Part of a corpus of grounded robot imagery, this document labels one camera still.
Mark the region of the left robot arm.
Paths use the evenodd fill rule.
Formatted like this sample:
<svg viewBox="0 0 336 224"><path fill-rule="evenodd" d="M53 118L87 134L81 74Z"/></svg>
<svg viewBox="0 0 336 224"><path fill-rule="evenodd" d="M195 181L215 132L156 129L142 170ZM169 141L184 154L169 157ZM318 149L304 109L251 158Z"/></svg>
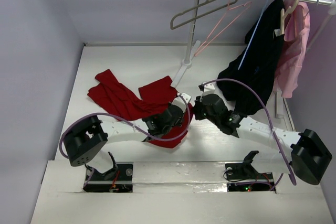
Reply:
<svg viewBox="0 0 336 224"><path fill-rule="evenodd" d="M65 130L59 142L61 155L72 167L85 166L100 180L112 180L119 171L113 154L103 149L106 145L124 141L171 145L185 136L191 121L189 107L171 104L162 113L142 119L143 127L110 114L115 122L114 130L108 133L99 119L101 115L104 113L80 118Z"/></svg>

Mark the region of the red t shirt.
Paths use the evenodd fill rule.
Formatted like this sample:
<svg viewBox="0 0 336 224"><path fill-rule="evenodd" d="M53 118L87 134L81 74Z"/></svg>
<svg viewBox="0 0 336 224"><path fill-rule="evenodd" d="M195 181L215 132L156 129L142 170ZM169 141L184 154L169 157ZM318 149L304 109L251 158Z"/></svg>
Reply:
<svg viewBox="0 0 336 224"><path fill-rule="evenodd" d="M88 90L88 97L106 112L127 121L160 114L177 98L177 90L171 86L169 76L139 87L139 97L119 82L109 69L97 74L95 79L99 83Z"/></svg>

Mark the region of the blue wire hanger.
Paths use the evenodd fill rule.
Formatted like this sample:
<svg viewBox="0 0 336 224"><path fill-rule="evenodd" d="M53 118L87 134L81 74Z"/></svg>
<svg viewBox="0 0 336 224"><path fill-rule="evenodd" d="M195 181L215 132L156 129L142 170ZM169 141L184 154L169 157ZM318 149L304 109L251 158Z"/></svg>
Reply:
<svg viewBox="0 0 336 224"><path fill-rule="evenodd" d="M262 8L262 10L261 10L261 12L260 12L260 15L259 15L259 18L258 18L257 22L255 23L255 28L254 28L254 30L253 30L253 33L251 34L251 38L250 38L250 40L249 40L249 43L247 44L247 47L246 47L246 49L245 49L245 52L244 52L244 54L243 54L243 57L242 57L242 59L241 59L241 61L240 61L240 63L239 63L239 66L238 66L237 70L240 70L241 67L242 67L242 64L243 64L243 62L244 62L244 60L245 60L245 58L246 58L246 55L247 55L248 50L249 50L249 48L250 48L250 45L251 45L251 43L252 43L252 41L253 41L253 38L254 38L254 36L255 36L255 33L256 33L256 30L257 30L257 28L258 28L258 26L259 26L259 23L260 23L260 21L261 21L261 18L262 18L263 14L264 14L264 12L265 12L265 10L266 10L266 7L267 7L267 5L268 5L268 2L269 2L269 0L266 0L266 1L265 1L265 4L264 4L264 6L263 6L263 8Z"/></svg>

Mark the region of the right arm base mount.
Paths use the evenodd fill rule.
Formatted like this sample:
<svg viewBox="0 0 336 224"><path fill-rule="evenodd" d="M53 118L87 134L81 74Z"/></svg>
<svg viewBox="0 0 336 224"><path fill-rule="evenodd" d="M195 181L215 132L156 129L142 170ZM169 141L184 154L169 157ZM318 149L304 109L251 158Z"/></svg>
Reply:
<svg viewBox="0 0 336 224"><path fill-rule="evenodd" d="M223 178L228 192L276 191L272 173L259 173L253 166L258 151L249 152L240 162L226 163Z"/></svg>

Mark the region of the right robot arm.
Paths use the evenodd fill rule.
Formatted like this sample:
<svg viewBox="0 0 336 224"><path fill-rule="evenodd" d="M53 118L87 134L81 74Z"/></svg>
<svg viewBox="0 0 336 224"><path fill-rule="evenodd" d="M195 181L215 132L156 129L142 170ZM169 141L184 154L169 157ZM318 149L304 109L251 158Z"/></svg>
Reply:
<svg viewBox="0 0 336 224"><path fill-rule="evenodd" d="M320 184L332 160L331 152L315 131L294 132L271 127L229 110L214 93L196 97L194 114L196 120L207 119L226 135L278 150L285 170L291 167L292 172L308 184Z"/></svg>

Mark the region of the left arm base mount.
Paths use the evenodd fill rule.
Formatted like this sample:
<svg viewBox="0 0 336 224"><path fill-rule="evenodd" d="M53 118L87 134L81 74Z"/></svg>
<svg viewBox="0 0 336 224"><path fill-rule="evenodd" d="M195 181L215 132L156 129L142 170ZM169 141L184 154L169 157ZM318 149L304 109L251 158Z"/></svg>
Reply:
<svg viewBox="0 0 336 224"><path fill-rule="evenodd" d="M87 193L131 193L133 192L133 163L117 163L118 170L110 178L98 171L92 173L87 167L83 190Z"/></svg>

